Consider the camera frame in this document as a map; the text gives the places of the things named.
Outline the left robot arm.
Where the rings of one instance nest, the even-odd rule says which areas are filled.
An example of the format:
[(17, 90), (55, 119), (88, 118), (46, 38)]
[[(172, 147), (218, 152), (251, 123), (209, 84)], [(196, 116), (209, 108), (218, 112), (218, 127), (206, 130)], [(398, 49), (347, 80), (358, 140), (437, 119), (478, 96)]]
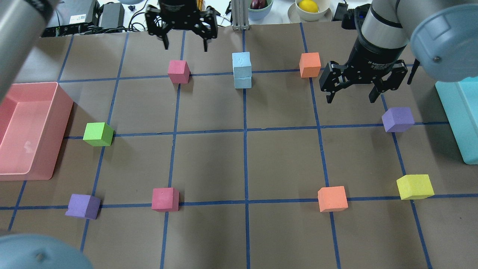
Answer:
[[(1, 99), (44, 31), (57, 0), (1, 1)], [(2, 269), (91, 269), (79, 250), (56, 238), (1, 231)]]

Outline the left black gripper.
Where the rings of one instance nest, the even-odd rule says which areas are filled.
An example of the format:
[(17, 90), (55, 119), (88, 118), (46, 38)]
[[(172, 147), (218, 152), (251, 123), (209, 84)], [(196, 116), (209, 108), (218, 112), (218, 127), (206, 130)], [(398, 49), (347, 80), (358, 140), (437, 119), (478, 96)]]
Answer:
[(218, 35), (217, 10), (212, 6), (200, 10), (196, 0), (159, 0), (158, 5), (146, 7), (147, 32), (159, 38), (165, 50), (169, 48), (169, 31), (186, 30), (200, 36), (204, 51), (208, 51), (209, 41)]

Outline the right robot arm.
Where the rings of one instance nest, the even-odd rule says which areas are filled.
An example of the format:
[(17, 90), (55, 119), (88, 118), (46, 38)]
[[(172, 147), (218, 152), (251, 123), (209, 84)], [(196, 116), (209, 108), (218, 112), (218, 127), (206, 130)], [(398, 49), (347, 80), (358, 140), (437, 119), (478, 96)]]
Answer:
[(327, 103), (354, 84), (373, 85), (371, 103), (397, 90), (408, 74), (400, 60), (406, 46), (415, 57), (408, 83), (419, 66), (442, 82), (477, 76), (476, 0), (373, 0), (344, 17), (351, 20), (357, 39), (348, 61), (328, 62), (319, 78)]

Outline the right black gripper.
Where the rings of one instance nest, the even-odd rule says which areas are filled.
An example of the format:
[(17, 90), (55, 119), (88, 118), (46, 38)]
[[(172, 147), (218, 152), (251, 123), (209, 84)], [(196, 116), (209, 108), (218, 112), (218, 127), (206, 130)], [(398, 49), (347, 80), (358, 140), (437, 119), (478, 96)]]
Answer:
[(348, 61), (344, 65), (328, 62), (319, 78), (321, 91), (327, 93), (327, 103), (333, 102), (339, 90), (354, 84), (373, 84), (370, 103), (388, 90), (397, 90), (408, 73), (405, 62), (399, 59), (404, 48), (381, 48), (358, 37)]

